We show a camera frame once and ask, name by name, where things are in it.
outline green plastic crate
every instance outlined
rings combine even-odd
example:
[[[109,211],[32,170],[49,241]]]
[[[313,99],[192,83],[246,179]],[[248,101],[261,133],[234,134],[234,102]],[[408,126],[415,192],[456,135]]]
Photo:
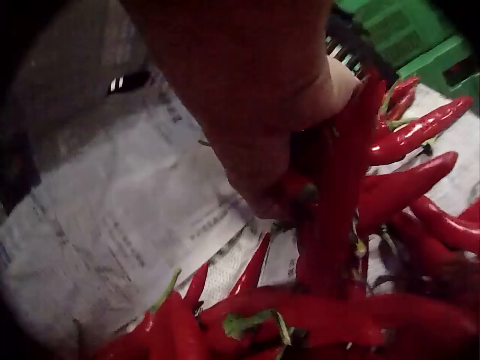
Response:
[[[420,55],[398,71],[403,77],[416,74],[420,81],[447,97],[469,95],[479,113],[479,63],[466,41],[453,36]]]
[[[377,52],[399,69],[455,31],[426,0],[338,0],[369,31]]]

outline hand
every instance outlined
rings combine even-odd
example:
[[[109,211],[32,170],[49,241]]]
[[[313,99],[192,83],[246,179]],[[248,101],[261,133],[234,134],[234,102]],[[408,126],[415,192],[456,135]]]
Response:
[[[123,0],[154,59],[258,216],[288,218],[269,193],[290,135],[338,113],[358,80],[325,55],[331,1]]]

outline chili pepper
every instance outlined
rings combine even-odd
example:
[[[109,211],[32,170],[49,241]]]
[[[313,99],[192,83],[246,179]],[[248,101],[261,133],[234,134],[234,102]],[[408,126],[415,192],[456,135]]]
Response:
[[[410,89],[407,94],[395,104],[388,112],[386,122],[399,120],[405,111],[412,106],[415,100],[415,89]]]
[[[394,89],[392,90],[392,93],[390,95],[390,105],[395,105],[401,99],[403,99],[410,90],[414,89],[417,86],[417,83],[419,82],[418,77],[412,76],[408,79],[405,79],[401,82],[399,82]]]
[[[370,182],[370,190],[361,192],[359,198],[359,237],[374,233],[393,214],[430,190],[452,171],[457,158],[458,153],[450,151],[406,171],[368,176],[371,179],[364,183]]]
[[[223,299],[211,308],[203,310],[199,315],[199,321],[209,326],[220,323],[229,313],[241,316],[253,316],[256,313],[271,309],[283,301],[287,301],[292,292],[286,287],[264,286],[241,292]]]
[[[262,324],[258,325],[253,334],[254,343],[263,343],[273,340],[279,335],[278,324],[274,319],[265,320]]]
[[[382,328],[409,326],[443,344],[456,347],[478,336],[476,319],[455,306],[407,293],[366,297],[354,303]]]
[[[447,214],[426,196],[412,203],[410,209],[428,232],[446,246],[479,254],[479,224]]]
[[[385,92],[385,82],[371,72],[363,88],[333,118],[333,128],[324,122],[324,132],[331,131],[331,144],[322,154],[324,164],[312,164],[309,176],[319,189],[319,203],[313,222],[299,224],[300,263],[297,281],[318,295],[342,297],[346,282],[342,274],[347,268],[360,179],[368,167],[368,146],[373,137],[376,115]]]
[[[189,306],[192,311],[195,311],[198,307],[198,300],[202,295],[205,287],[205,281],[208,274],[208,263],[203,264],[193,275],[192,282],[188,287],[187,293],[183,298],[183,302]]]
[[[149,360],[176,360],[177,351],[175,348],[174,336],[171,331],[171,296],[152,314],[153,321],[148,330],[150,348]]]
[[[370,165],[385,165],[420,147],[463,115],[473,104],[473,98],[461,96],[447,105],[431,111],[405,127],[375,142],[370,147]]]
[[[204,335],[180,294],[173,291],[168,297],[171,331],[177,359],[207,360],[210,358]]]
[[[276,360],[283,350],[283,346],[278,346],[276,348],[264,350],[258,354],[247,356],[246,358],[243,358],[243,360]]]
[[[340,342],[377,346],[384,342],[381,328],[371,317],[346,302],[295,294],[276,310],[289,326],[309,332],[311,347]]]
[[[474,221],[480,224],[480,197],[466,208],[459,216],[459,219]]]
[[[256,288],[258,285],[258,279],[260,278],[260,273],[262,272],[262,265],[264,264],[265,255],[268,250],[268,245],[270,244],[270,233],[266,233],[258,249],[253,254],[250,262],[243,271],[243,274],[237,280],[237,283],[230,291],[229,296],[237,295],[245,290]]]
[[[388,124],[386,122],[386,115],[385,114],[377,114],[377,123],[375,126],[375,136],[373,141],[376,142],[380,139],[383,139],[387,135],[391,133]]]
[[[124,334],[115,338],[95,352],[93,360],[143,360],[148,357],[152,337],[157,337],[165,321],[168,321],[168,311],[162,306],[165,299],[172,291],[181,270],[175,269],[172,279],[163,292],[160,299],[152,307],[152,312],[147,311],[142,321],[134,328],[131,333]],[[165,346],[165,359],[168,359],[168,347]]]
[[[438,275],[442,266],[457,260],[457,255],[427,234],[413,216],[400,212],[391,218],[389,224],[406,247],[410,260],[424,275]]]
[[[205,331],[205,339],[212,352],[225,356],[239,356],[247,352],[252,344],[252,334],[245,332],[241,339],[225,335],[222,323],[211,324]]]
[[[300,203],[318,202],[318,189],[315,184],[309,178],[291,169],[280,178],[279,187],[281,194],[288,201]]]
[[[126,333],[96,350],[89,359],[145,360],[148,358],[148,352],[148,348],[140,343],[134,334]]]

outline bunch of chili peppers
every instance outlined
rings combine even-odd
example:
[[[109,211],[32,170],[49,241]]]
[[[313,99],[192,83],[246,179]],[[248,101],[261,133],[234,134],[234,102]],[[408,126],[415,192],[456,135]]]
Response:
[[[276,188],[296,214],[295,286],[257,287],[268,233],[226,299],[199,310],[205,264],[183,299],[172,282],[131,333],[91,359],[461,359],[471,344],[478,346],[478,263],[463,251],[479,254],[479,200],[454,217],[423,196],[453,169],[458,154],[365,175],[368,166],[421,146],[471,105],[470,98],[455,99],[391,132],[389,123],[413,102],[417,81],[407,79],[385,95],[372,71],[341,113],[292,139],[291,169]],[[407,206],[416,217],[403,212]],[[416,278],[445,284],[448,275],[451,283],[462,276],[476,286],[367,296],[368,236],[385,223]]]

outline pepper stem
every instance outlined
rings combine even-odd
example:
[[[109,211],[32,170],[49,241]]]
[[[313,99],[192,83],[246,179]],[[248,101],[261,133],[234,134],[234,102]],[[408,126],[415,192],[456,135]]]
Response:
[[[181,269],[179,267],[173,270],[173,276],[172,276],[172,279],[170,280],[170,283],[168,284],[167,288],[163,292],[162,296],[160,296],[158,301],[150,308],[151,313],[155,313],[158,310],[158,308],[162,306],[162,304],[168,298],[173,288],[175,287],[175,284],[177,283],[177,279],[179,278],[180,273],[181,273]]]
[[[401,118],[394,121],[387,121],[387,126],[390,129],[390,131],[393,131],[402,125],[410,124],[413,120],[416,120],[416,119],[417,118]]]
[[[245,330],[251,329],[263,323],[265,320],[271,319],[273,312],[271,309],[263,310],[247,318],[243,318],[238,314],[228,314],[222,323],[225,335],[236,340],[241,340]]]
[[[382,106],[380,106],[380,109],[378,110],[378,113],[380,115],[385,115],[387,113],[388,105],[390,103],[390,98],[392,97],[393,90],[395,89],[395,86],[397,86],[400,81],[401,81],[400,79],[395,81],[395,83],[392,85],[390,90],[388,90],[388,93],[385,94]]]

